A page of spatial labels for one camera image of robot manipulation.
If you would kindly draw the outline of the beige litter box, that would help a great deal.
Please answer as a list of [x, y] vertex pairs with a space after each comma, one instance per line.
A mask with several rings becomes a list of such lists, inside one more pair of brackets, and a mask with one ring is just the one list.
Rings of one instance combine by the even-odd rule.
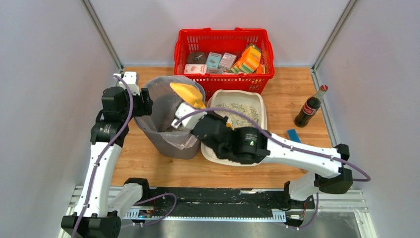
[[[238, 104], [248, 104], [252, 105], [259, 112], [259, 126], [267, 130], [267, 113], [263, 98], [258, 93], [251, 93], [241, 90], [217, 90], [213, 96], [208, 100], [207, 107], [216, 107], [217, 104], [223, 103], [238, 103]], [[204, 144], [201, 144], [201, 152], [204, 158], [213, 163], [218, 163], [227, 166], [236, 166], [236, 167], [251, 167], [260, 164], [260, 162], [241, 165], [237, 162], [232, 162], [229, 160], [221, 160], [217, 158], [215, 153]]]

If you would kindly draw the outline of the yellow litter scoop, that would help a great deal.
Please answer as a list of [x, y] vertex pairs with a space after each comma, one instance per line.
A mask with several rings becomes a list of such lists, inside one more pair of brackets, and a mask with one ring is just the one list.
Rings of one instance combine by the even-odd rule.
[[189, 104], [190, 106], [198, 109], [198, 112], [207, 112], [207, 114], [216, 114], [217, 116], [220, 116], [216, 113], [216, 111], [223, 111], [223, 108], [207, 108], [203, 102], [203, 95], [202, 93], [194, 86], [184, 83], [170, 83], [170, 88], [173, 90], [173, 92], [179, 96], [182, 99], [182, 103], [185, 102]]

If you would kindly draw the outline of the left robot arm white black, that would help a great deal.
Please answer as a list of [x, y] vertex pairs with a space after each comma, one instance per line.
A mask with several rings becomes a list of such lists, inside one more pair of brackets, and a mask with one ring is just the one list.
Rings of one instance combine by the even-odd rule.
[[143, 178], [129, 178], [112, 200], [114, 167], [134, 117], [149, 116], [153, 101], [147, 88], [114, 86], [103, 91], [103, 108], [91, 129], [89, 168], [74, 212], [62, 217], [61, 228], [73, 238], [116, 238], [131, 207], [149, 188]]

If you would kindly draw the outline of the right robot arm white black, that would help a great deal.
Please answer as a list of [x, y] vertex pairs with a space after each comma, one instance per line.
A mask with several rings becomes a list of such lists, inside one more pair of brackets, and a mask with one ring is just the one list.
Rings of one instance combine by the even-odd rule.
[[303, 177], [285, 183], [290, 200], [304, 201], [317, 192], [344, 194], [353, 185], [352, 171], [341, 162], [349, 157], [348, 146], [344, 144], [321, 148], [256, 127], [232, 129], [227, 126], [227, 118], [214, 113], [199, 118], [193, 124], [192, 134], [214, 152], [214, 163], [237, 167], [276, 163], [306, 170]]

